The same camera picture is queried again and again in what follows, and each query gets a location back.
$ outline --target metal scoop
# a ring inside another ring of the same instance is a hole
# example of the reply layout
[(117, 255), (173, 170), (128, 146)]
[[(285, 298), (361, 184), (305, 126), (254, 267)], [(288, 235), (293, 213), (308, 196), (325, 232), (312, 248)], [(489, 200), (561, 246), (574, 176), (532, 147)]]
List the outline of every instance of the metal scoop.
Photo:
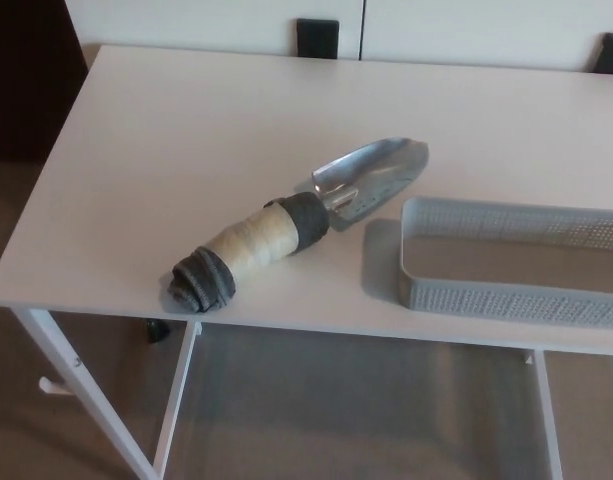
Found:
[(315, 193), (343, 231), (406, 188), (428, 164), (428, 145), (386, 138), (333, 160), (312, 173)]

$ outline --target trowel handle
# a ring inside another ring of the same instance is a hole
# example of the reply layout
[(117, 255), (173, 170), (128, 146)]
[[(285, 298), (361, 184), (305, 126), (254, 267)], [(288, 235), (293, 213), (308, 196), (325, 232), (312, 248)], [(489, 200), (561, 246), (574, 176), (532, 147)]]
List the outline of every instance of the trowel handle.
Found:
[(175, 265), (168, 291), (196, 313), (221, 308), (247, 277), (318, 242), (328, 228), (328, 210), (316, 194), (273, 200)]
[(230, 270), (235, 284), (312, 245), (328, 230), (328, 212), (313, 193), (273, 200), (204, 245)]

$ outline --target white cabinet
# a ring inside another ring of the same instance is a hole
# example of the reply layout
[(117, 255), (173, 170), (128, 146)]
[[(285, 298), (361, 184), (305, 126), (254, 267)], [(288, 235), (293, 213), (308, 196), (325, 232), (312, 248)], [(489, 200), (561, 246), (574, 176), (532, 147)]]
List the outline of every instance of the white cabinet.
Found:
[(613, 0), (367, 0), (363, 58), (584, 70)]
[(67, 0), (86, 47), (147, 45), (289, 55), (296, 18), (339, 20), (339, 56), (359, 54), (362, 0)]

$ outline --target floor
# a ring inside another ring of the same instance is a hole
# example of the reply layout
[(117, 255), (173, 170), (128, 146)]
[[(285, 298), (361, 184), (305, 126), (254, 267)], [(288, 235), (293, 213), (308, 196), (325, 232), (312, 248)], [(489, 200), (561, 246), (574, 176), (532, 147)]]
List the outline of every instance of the floor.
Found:
[[(0, 162), (0, 254), (40, 171)], [(183, 332), (148, 345), (140, 320), (57, 320), (152, 457)], [(613, 480), (613, 362), (549, 354), (566, 479)], [(0, 309), (0, 478), (133, 476)], [(548, 478), (521, 352), (204, 326), (170, 479)]]

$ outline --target tape-wrapped handle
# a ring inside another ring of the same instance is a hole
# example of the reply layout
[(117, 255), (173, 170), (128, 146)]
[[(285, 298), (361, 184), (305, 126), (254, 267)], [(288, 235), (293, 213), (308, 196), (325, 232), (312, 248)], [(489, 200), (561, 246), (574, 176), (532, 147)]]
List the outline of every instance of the tape-wrapped handle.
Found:
[(312, 192), (275, 199), (177, 263), (168, 291), (193, 313), (221, 308), (246, 278), (318, 242), (329, 225)]

